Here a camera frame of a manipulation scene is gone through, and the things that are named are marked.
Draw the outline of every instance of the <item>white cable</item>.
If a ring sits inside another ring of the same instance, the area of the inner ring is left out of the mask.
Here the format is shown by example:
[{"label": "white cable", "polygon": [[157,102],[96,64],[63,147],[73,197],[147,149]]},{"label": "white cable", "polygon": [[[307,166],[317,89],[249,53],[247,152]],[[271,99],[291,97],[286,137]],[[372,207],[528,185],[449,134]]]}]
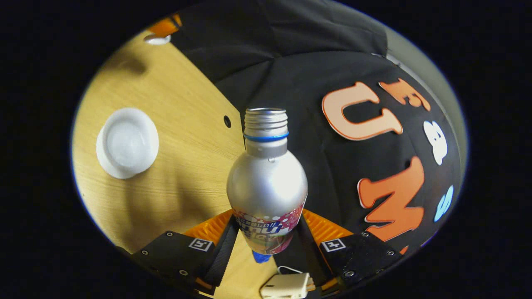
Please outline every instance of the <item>white cable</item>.
[{"label": "white cable", "polygon": [[301,271],[298,271],[296,269],[292,269],[292,268],[287,267],[287,266],[279,266],[279,267],[277,267],[277,273],[281,274],[281,268],[286,268],[288,270],[292,270],[292,271],[297,272],[297,273],[302,273]]}]

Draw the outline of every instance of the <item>aluminum bottle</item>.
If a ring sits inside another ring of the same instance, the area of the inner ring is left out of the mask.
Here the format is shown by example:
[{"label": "aluminum bottle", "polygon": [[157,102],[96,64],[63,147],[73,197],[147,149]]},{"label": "aluminum bottle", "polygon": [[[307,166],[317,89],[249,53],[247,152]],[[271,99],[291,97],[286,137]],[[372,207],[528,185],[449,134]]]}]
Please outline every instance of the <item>aluminum bottle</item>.
[{"label": "aluminum bottle", "polygon": [[307,179],[288,150],[284,109],[247,109],[244,123],[246,152],[229,172],[227,196],[251,249],[276,254],[288,246],[299,223]]}]

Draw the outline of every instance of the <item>colorful label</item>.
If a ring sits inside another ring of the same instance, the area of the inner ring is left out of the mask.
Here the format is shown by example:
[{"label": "colorful label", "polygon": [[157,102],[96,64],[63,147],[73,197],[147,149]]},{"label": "colorful label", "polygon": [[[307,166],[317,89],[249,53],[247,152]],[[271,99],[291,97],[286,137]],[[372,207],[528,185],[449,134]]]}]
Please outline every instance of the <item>colorful label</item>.
[{"label": "colorful label", "polygon": [[292,240],[292,230],[299,223],[304,204],[281,216],[249,215],[235,209],[233,214],[253,251],[276,254],[283,251]]}]

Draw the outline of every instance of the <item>blue ring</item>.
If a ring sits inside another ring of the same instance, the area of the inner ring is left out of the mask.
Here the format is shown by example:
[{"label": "blue ring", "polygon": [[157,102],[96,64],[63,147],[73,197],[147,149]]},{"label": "blue ring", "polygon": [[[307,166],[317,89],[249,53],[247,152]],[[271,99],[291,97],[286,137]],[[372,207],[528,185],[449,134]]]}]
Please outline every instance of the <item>blue ring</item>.
[{"label": "blue ring", "polygon": [[255,142],[277,141],[277,140],[285,139],[286,136],[288,136],[288,132],[286,132],[286,134],[283,134],[283,135],[280,135],[280,136],[263,136],[263,137],[253,137],[253,136],[248,136],[248,135],[244,134],[244,137],[246,137],[247,140],[255,141]]}]

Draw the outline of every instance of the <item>wooden table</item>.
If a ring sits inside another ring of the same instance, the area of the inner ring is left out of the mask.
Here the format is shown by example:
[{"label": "wooden table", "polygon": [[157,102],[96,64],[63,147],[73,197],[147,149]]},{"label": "wooden table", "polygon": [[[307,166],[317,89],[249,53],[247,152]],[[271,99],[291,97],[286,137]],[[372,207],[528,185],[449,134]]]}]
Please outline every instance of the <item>wooden table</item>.
[{"label": "wooden table", "polygon": [[[230,209],[226,179],[244,151],[238,111],[172,44],[144,43],[148,34],[127,42],[94,77],[80,103],[72,139],[81,198],[103,233],[129,253],[166,230],[183,233]],[[96,158],[100,129],[123,107],[146,112],[159,134],[153,165],[127,180],[109,176]],[[255,263],[239,233],[214,297],[260,298],[259,288],[276,270],[273,259]]]}]

